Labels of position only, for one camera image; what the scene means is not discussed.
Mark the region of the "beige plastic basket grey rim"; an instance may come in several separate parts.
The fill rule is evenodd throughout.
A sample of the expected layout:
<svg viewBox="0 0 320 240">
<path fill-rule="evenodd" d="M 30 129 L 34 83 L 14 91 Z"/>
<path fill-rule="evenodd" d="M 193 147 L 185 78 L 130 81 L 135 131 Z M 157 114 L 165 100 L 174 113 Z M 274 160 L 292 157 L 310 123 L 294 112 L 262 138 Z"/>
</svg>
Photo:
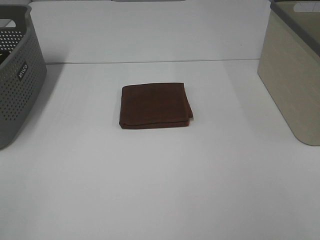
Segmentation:
<svg viewBox="0 0 320 240">
<path fill-rule="evenodd" d="M 320 13 L 273 0 L 257 73 L 298 141 L 320 144 Z"/>
</svg>

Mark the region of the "grey perforated plastic basket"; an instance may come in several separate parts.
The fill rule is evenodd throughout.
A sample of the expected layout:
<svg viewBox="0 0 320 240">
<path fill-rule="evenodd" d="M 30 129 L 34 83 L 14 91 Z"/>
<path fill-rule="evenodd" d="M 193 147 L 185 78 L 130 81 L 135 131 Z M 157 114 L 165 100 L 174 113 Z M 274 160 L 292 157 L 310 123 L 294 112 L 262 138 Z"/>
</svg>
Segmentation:
<svg viewBox="0 0 320 240">
<path fill-rule="evenodd" d="M 0 147 L 15 139 L 33 108 L 47 68 L 31 18 L 31 7 L 1 5 L 0 18 L 15 26 L 0 29 Z"/>
</svg>

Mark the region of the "brown towel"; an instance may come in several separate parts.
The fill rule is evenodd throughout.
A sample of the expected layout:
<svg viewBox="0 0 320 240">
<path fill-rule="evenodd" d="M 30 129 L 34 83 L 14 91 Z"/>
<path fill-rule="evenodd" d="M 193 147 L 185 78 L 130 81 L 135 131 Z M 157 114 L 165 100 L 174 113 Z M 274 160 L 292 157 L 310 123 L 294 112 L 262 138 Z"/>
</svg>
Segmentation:
<svg viewBox="0 0 320 240">
<path fill-rule="evenodd" d="M 182 82 L 127 85 L 121 90 L 119 125 L 122 129 L 187 127 L 192 118 Z"/>
</svg>

